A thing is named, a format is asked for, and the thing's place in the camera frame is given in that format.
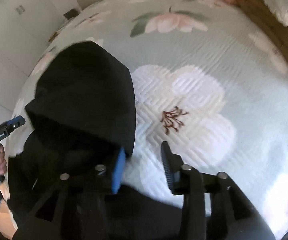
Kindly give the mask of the black hooded long coat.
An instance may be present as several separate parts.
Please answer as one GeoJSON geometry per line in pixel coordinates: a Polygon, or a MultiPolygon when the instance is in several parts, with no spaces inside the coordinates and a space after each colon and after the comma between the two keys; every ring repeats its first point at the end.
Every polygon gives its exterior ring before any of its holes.
{"type": "Polygon", "coordinates": [[[121,148],[135,141],[126,66],[98,44],[61,51],[25,111],[33,132],[9,159],[14,239],[176,239],[181,210],[122,185],[111,191],[121,148]]]}

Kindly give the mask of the floral quilted bed cover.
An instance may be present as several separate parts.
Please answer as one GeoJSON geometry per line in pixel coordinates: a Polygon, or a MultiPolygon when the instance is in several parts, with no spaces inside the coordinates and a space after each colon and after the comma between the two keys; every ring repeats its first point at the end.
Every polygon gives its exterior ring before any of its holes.
{"type": "Polygon", "coordinates": [[[226,172],[277,239],[288,231],[288,65],[241,10],[220,0],[102,0],[84,9],[45,51],[36,83],[64,48],[93,41],[132,76],[134,154],[123,182],[181,207],[169,191],[160,145],[201,172],[226,172]]]}

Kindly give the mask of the white bedside table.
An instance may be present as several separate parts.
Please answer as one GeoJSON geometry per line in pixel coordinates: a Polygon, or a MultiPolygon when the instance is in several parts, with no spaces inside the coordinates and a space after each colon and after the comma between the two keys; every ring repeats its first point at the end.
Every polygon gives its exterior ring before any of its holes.
{"type": "Polygon", "coordinates": [[[69,22],[66,22],[64,25],[62,25],[57,31],[55,31],[50,38],[48,39],[48,42],[51,43],[54,41],[54,39],[68,26],[70,25],[69,22]]]}

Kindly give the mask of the white wardrobe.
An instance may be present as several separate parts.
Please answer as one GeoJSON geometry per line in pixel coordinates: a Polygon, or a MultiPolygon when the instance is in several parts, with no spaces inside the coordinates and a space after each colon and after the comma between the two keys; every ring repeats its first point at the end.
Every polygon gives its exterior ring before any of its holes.
{"type": "Polygon", "coordinates": [[[0,123],[76,0],[0,0],[0,123]]]}

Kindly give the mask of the small dark clock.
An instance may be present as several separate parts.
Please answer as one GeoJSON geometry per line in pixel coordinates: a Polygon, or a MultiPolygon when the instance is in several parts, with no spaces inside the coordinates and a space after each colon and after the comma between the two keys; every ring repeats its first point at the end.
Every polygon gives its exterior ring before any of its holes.
{"type": "Polygon", "coordinates": [[[76,18],[79,15],[79,10],[76,8],[73,8],[69,11],[67,11],[63,16],[66,20],[71,20],[73,18],[76,18]]]}

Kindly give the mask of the pink folded quilt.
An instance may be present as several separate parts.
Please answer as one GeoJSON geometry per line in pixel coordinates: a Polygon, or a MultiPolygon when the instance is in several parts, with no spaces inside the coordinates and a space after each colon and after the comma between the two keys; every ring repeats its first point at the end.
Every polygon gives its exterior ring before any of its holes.
{"type": "Polygon", "coordinates": [[[256,23],[277,46],[288,63],[288,27],[280,23],[263,0],[236,0],[243,12],[256,23]]]}

